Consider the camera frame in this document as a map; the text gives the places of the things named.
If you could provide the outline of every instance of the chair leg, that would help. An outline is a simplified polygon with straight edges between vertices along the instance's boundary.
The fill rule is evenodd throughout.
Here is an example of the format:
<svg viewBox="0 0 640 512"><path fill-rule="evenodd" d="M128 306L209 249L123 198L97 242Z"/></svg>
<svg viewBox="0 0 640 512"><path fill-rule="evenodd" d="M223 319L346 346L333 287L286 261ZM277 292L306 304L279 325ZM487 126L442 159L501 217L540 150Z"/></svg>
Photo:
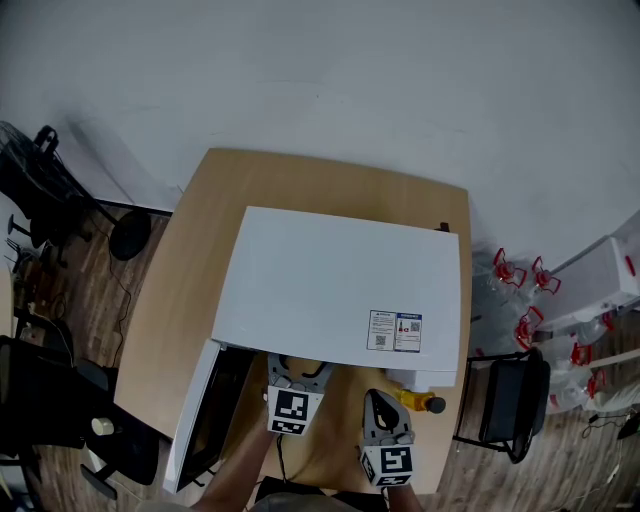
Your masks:
<svg viewBox="0 0 640 512"><path fill-rule="evenodd" d="M33 457L34 458L33 460L36 461L36 464L35 464L35 467L28 465L28 463L23 464L21 468L22 478L27 487L27 494L29 495L29 499L31 500L31 504L33 506L33 508L31 508L30 510L33 510L35 512L45 512L44 507L42 506L42 501L40 500L40 496L38 495L36 489L34 488L33 483L31 482L31 478L29 477L29 473L27 471L27 469L30 469L35 475L35 477L38 479L38 481L42 482L42 477L40 476L40 469L37 463L37 460L40 459L40 456L35 454L32 449L30 449L30 452L31 453L27 453L25 457L26 458Z"/></svg>
<svg viewBox="0 0 640 512"><path fill-rule="evenodd" d="M467 403L467 393L469 391L469 379L471 377L471 361L467 360L467 365L464 374L464 384L462 387L462 401L460 402L460 417L458 418L458 426L456 428L456 436L460 433L460 427L462 426L462 417L464 416L464 406Z"/></svg>
<svg viewBox="0 0 640 512"><path fill-rule="evenodd" d="M91 471L84 464L80 464L80 472L82 476L87 480L98 492L104 494L110 500L117 500L117 491L108 483L105 482L115 472L115 467L105 466L97 472Z"/></svg>

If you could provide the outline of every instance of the office chair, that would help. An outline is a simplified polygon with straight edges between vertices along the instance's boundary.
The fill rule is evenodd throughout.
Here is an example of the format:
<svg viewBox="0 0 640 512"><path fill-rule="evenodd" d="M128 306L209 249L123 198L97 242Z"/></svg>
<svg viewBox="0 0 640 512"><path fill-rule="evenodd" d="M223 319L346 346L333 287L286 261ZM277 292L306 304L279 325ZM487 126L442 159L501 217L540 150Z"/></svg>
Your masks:
<svg viewBox="0 0 640 512"><path fill-rule="evenodd" d="M58 263L64 268L62 248L67 238L77 233L91 240L90 234L81 231L87 205L59 172L54 156L44 149L45 142L42 130L31 141L10 124L0 123L0 192L30 221L27 230L10 219L9 232L21 231L36 248L49 241L58 247Z"/></svg>
<svg viewBox="0 0 640 512"><path fill-rule="evenodd" d="M15 332L15 337L18 340L27 324L35 325L44 330L43 346L30 345L34 357L47 359L48 361L56 362L69 368L73 367L73 337L64 320L50 320L42 316L34 315L28 310L21 309L17 306L13 308L13 316L18 320ZM23 347L22 350L26 351L29 350L29 348Z"/></svg>
<svg viewBox="0 0 640 512"><path fill-rule="evenodd" d="M25 484L26 492L19 492L15 489L10 489L11 498L0 490L0 511L13 512L18 510L31 510L34 512L44 512L42 506L42 500L36 491L31 475L35 476L39 482L42 482L40 474L40 467L38 465L40 456L34 453L31 447L26 448L24 451L18 454L18 457L13 459L0 459L0 467L19 467L22 472L22 479ZM28 506L24 497L28 497L31 502L31 506Z"/></svg>
<svg viewBox="0 0 640 512"><path fill-rule="evenodd" d="M460 437L470 370L474 362L493 361L478 441ZM527 455L542 430L551 369L536 348L527 352L467 358L462 407L455 441L506 452L513 464Z"/></svg>
<svg viewBox="0 0 640 512"><path fill-rule="evenodd" d="M80 359L76 366L76 371L98 390L104 392L104 396L109 402L113 401L116 393L116 381L118 380L117 368L107 368L88 359Z"/></svg>
<svg viewBox="0 0 640 512"><path fill-rule="evenodd" d="M90 384L56 362L59 354L0 336L0 452L15 456L37 444L84 446Z"/></svg>
<svg viewBox="0 0 640 512"><path fill-rule="evenodd" d="M118 493L106 480L116 471L134 482L151 485L158 468L160 434L115 404L93 408L92 416L109 418L116 432L106 436L87 433L87 448L106 466L94 472L82 464L82 476L112 500L118 498Z"/></svg>

